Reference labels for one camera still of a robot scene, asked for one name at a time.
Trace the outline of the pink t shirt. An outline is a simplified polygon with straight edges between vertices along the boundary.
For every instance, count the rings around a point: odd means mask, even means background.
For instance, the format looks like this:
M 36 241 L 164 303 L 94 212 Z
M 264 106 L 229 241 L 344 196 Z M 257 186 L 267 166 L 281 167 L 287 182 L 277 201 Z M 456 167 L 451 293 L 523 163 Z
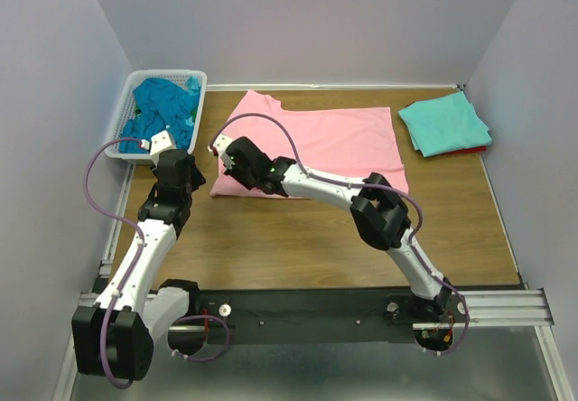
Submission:
M 291 111 L 279 100 L 249 90 L 228 120 L 247 113 L 274 118 L 288 131 L 305 166 L 318 171 L 352 178 L 380 173 L 390 185 L 409 193 L 393 127 L 390 107 L 342 108 L 313 111 Z M 271 159 L 277 156 L 295 158 L 283 131 L 269 120 L 241 118 L 229 125 L 225 135 L 232 139 L 249 138 Z M 210 190 L 211 197 L 234 196 L 280 198 L 258 189 L 247 190 L 224 174 L 219 161 L 218 178 Z

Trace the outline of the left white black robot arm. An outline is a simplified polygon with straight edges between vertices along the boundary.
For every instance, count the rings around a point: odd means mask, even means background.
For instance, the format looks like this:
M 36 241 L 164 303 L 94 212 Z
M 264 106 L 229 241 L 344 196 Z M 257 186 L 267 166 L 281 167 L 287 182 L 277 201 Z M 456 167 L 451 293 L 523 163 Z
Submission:
M 200 302 L 196 284 L 176 280 L 148 297 L 153 280 L 191 215 L 192 193 L 204 184 L 193 155 L 169 149 L 157 157 L 157 181 L 138 211 L 125 261 L 90 306 L 79 306 L 71 327 L 81 374 L 104 376 L 125 389 L 144 378 L 154 344 L 176 321 L 194 322 Z

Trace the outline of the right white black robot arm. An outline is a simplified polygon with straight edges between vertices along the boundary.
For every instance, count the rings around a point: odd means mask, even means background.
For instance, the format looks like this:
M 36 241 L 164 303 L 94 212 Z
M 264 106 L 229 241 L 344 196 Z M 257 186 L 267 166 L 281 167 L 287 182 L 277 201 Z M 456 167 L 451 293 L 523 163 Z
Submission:
M 305 198 L 346 210 L 363 242 L 386 252 L 406 277 L 417 314 L 433 322 L 448 311 L 452 290 L 418 244 L 408 216 L 408 196 L 385 177 L 347 178 L 300 165 L 294 158 L 269 158 L 250 139 L 219 135 L 213 153 L 224 173 L 248 190 L 283 198 Z

